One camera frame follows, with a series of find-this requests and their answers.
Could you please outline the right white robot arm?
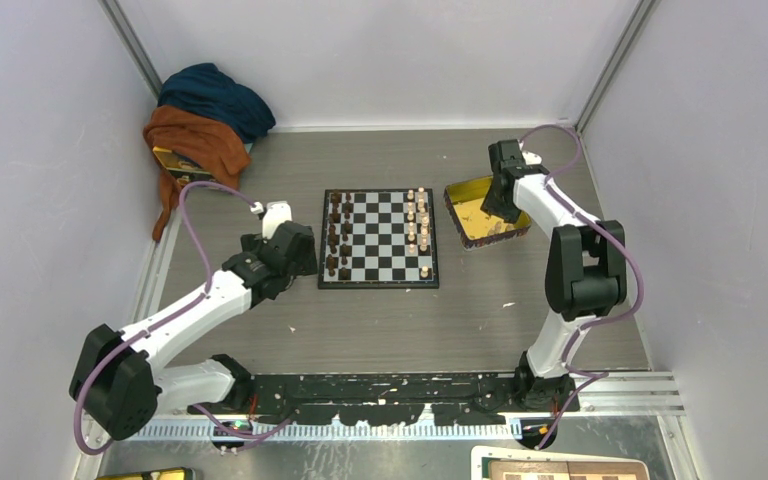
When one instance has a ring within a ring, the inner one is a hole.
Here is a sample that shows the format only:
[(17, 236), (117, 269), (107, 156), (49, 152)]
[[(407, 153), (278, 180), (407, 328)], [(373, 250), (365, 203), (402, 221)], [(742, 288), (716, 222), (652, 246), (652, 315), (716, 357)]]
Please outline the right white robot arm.
[(581, 209), (518, 141), (492, 143), (488, 155), (492, 181), (482, 211), (506, 222), (527, 214), (549, 240), (544, 290), (550, 311), (515, 370), (512, 401), (527, 411), (551, 411), (576, 388), (570, 362), (586, 324), (607, 316), (626, 298), (619, 250), (624, 229)]

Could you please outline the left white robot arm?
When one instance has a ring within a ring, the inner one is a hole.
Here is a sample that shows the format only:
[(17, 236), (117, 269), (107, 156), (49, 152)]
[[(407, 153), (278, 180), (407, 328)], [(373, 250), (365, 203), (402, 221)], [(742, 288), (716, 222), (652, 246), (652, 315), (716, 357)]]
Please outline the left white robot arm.
[(166, 309), (115, 330), (102, 324), (85, 338), (69, 394), (114, 440), (138, 433), (157, 414), (189, 407), (245, 409), (251, 373), (227, 354), (173, 367), (184, 349), (264, 300), (274, 300), (317, 267), (311, 227), (293, 221), (271, 237), (247, 234), (241, 250), (210, 279)]

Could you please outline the gold tin box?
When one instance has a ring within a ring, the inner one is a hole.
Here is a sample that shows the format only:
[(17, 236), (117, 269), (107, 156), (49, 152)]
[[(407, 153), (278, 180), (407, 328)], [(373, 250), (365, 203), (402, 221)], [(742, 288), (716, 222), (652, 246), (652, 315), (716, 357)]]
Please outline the gold tin box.
[(450, 184), (444, 189), (446, 208), (467, 251), (522, 237), (530, 229), (531, 219), (524, 212), (516, 222), (510, 223), (481, 209), (491, 184), (492, 177), (485, 176)]

